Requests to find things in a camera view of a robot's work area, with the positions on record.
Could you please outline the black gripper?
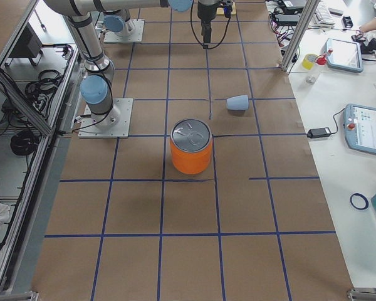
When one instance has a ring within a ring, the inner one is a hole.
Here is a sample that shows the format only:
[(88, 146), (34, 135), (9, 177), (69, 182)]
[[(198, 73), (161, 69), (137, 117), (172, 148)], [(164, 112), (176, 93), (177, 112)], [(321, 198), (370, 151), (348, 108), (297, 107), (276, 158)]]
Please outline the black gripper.
[(198, 0), (197, 17), (201, 20), (201, 35), (203, 43), (211, 42), (211, 21), (216, 17), (217, 0)]

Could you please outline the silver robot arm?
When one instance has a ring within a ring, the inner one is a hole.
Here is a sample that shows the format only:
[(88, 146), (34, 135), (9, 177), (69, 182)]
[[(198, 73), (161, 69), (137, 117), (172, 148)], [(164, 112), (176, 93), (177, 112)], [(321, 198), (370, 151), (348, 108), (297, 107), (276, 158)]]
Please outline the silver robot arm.
[[(218, 47), (225, 38), (226, 31), (229, 26), (229, 20), (231, 18), (230, 6), (224, 3), (223, 1), (198, 1), (197, 2), (197, 17), (201, 21), (201, 35), (203, 42), (201, 43), (194, 31), (192, 25), (192, 12), (193, 12), (193, 1), (161, 1), (165, 4), (165, 7), (170, 6), (174, 11), (184, 12), (190, 9), (190, 24), (192, 33), (197, 40), (197, 42), (204, 48), (209, 49), (209, 44), (211, 43), (211, 21), (216, 17), (217, 10), (219, 8), (224, 8), (226, 12), (226, 17), (228, 18), (226, 29), (224, 31), (224, 36), (221, 39), (221, 42), (216, 46), (211, 47), (211, 49)], [(124, 29), (127, 29), (127, 26), (132, 25), (130, 22), (130, 13), (128, 9), (122, 9), (120, 11), (109, 11), (104, 13), (104, 26), (106, 29), (114, 33), (121, 33)]]
[(116, 23), (108, 29), (115, 33), (123, 32), (129, 10), (135, 8), (167, 8), (184, 12), (192, 6), (192, 1), (46, 1), (54, 12), (62, 15), (71, 35), (85, 59), (87, 76), (82, 80), (80, 93), (91, 113), (92, 127), (111, 129), (119, 123), (120, 110), (112, 95), (112, 80), (115, 67), (105, 54), (99, 40), (91, 13), (103, 13), (114, 18)]

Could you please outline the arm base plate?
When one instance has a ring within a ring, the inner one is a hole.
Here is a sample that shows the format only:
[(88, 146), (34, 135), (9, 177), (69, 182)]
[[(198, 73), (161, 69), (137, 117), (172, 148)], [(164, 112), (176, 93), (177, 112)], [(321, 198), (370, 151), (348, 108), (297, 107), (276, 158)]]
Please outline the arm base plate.
[(106, 33), (104, 43), (120, 44), (141, 42), (144, 31), (144, 19), (129, 19), (124, 21), (120, 18), (110, 18), (103, 22)]
[(129, 134), (130, 120), (132, 115), (132, 98), (114, 98), (113, 108), (109, 115), (98, 124), (103, 117), (93, 115), (81, 122), (82, 129), (78, 131), (81, 139), (126, 139)]

